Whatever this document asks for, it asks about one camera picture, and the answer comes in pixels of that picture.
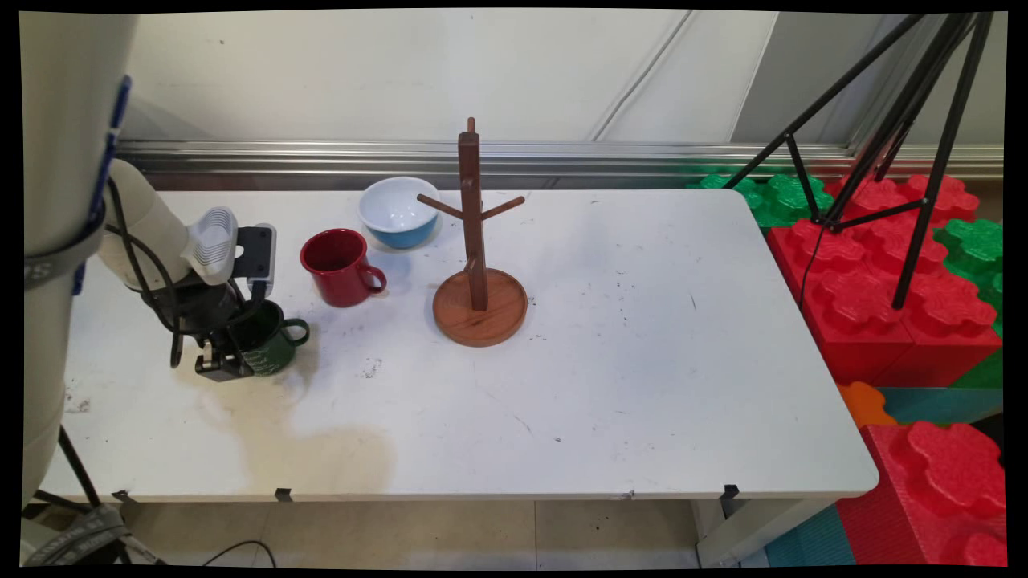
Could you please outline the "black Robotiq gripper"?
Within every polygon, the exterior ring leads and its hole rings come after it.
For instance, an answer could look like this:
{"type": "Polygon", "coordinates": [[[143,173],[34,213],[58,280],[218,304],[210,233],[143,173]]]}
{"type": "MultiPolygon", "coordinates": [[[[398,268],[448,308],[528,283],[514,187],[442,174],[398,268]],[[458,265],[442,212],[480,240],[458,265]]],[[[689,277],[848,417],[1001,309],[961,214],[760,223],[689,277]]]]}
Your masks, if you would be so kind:
{"type": "Polygon", "coordinates": [[[177,300],[177,321],[182,333],[173,338],[196,338],[199,353],[194,371],[216,383],[243,377],[243,362],[238,354],[250,352],[264,342],[264,311],[254,308],[252,315],[227,328],[229,320],[243,311],[245,297],[235,279],[226,284],[208,285],[197,275],[187,275],[172,288],[154,290],[155,311],[167,320],[172,315],[171,299],[177,300]]]}

